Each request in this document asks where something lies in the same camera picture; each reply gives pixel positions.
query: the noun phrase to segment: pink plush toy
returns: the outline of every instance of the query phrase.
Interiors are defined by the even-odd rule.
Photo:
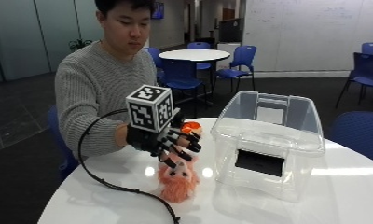
[[[177,167],[172,169],[165,164],[158,164],[158,182],[162,185],[160,197],[170,203],[181,203],[196,191],[198,178],[193,165],[197,157],[193,157],[192,161],[184,160],[173,153],[169,153],[169,157]]]

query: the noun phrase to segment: black cable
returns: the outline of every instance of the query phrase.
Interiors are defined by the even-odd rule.
[[[121,187],[121,186],[117,186],[117,185],[113,185],[108,182],[104,181],[103,178],[99,178],[96,175],[93,175],[89,170],[87,169],[85,167],[85,164],[84,164],[84,160],[83,160],[83,151],[81,151],[81,148],[83,148],[83,141],[84,141],[84,138],[85,136],[89,134],[89,130],[91,128],[93,127],[93,125],[101,120],[104,119],[105,117],[111,116],[111,115],[115,115],[115,114],[120,114],[120,113],[125,113],[127,112],[127,109],[120,109],[120,110],[115,110],[112,112],[109,112],[108,114],[103,115],[101,117],[99,117],[91,124],[89,126],[87,127],[87,129],[84,130],[84,133],[80,137],[80,140],[79,140],[79,146],[77,146],[77,157],[79,157],[79,161],[80,161],[80,165],[83,166],[85,172],[88,173],[88,175],[96,180],[99,181],[103,185],[105,185],[108,188],[111,189],[115,189],[115,190],[121,190],[121,191],[127,191],[127,192],[132,192],[132,193],[137,193],[137,194],[143,194],[145,196],[149,196],[157,200],[160,200],[160,202],[164,204],[166,210],[169,211],[170,213],[170,216],[172,216],[172,219],[173,219],[173,222],[174,224],[178,224],[178,220],[180,220],[180,217],[176,216],[176,213],[174,213],[174,210],[170,206],[170,204],[168,204],[168,202],[165,202],[158,196],[151,194],[151,193],[147,193],[144,191],[140,191],[139,189],[129,189],[129,188],[125,188],[125,187]]]

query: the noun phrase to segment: gray sweater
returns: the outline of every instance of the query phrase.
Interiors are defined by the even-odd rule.
[[[120,62],[93,42],[69,54],[55,77],[59,126],[67,146],[77,152],[79,140],[96,118],[125,108],[125,96],[141,84],[156,85],[156,67],[149,53],[141,50],[132,62]],[[83,155],[100,156],[121,148],[115,130],[128,121],[127,113],[101,119],[84,138]]]

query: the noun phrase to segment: plastic bin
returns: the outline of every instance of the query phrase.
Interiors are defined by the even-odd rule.
[[[212,128],[216,180],[298,202],[313,158],[325,155],[311,100],[241,91]]]

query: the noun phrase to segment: chair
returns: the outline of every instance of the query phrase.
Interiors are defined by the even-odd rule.
[[[51,109],[48,110],[47,120],[48,120],[48,128],[53,135],[55,143],[64,156],[64,162],[59,166],[60,178],[61,178],[61,181],[64,181],[65,178],[68,177],[68,175],[75,170],[75,168],[79,166],[79,162],[75,159],[72,151],[67,147],[64,139],[60,134],[56,106],[52,106]]]
[[[362,53],[373,54],[373,43],[362,43]]]
[[[365,97],[366,87],[373,87],[373,55],[354,53],[354,70],[350,71],[343,90],[339,94],[335,108],[338,108],[338,104],[341,102],[341,98],[345,94],[346,89],[349,88],[350,82],[358,82],[361,84],[361,94],[359,94],[359,102]]]
[[[212,46],[209,43],[206,42],[192,42],[188,44],[188,49],[210,49]],[[197,70],[204,70],[204,69],[209,69],[212,67],[212,65],[209,63],[197,63],[196,64],[196,69]]]
[[[193,90],[194,92],[194,118],[197,115],[197,87],[202,86],[204,88],[204,100],[205,104],[208,104],[206,99],[206,88],[202,83],[196,78],[196,63],[188,60],[172,60],[162,59],[162,70],[164,70],[164,78],[162,83],[166,87],[177,90]]]
[[[155,63],[155,67],[158,69],[157,71],[157,81],[158,81],[158,84],[161,83],[161,79],[164,77],[164,72],[162,72],[162,64],[161,64],[161,58],[160,58],[160,50],[157,48],[144,48],[148,53],[151,54],[152,56],[152,59],[153,59],[153,63]]]
[[[333,122],[327,139],[373,160],[373,112],[343,113]]]
[[[238,90],[238,83],[240,83],[240,77],[252,75],[252,90],[254,91],[254,83],[253,83],[253,66],[252,66],[252,60],[253,56],[256,55],[257,47],[256,46],[238,46],[234,49],[233,53],[233,61],[229,63],[229,69],[220,69],[216,71],[214,76],[214,82],[216,77],[222,78],[230,78],[232,79],[232,92],[233,92],[233,79],[237,77],[237,86],[236,86],[236,92]],[[248,66],[250,72],[240,71],[233,69],[234,67],[240,67],[241,65]]]

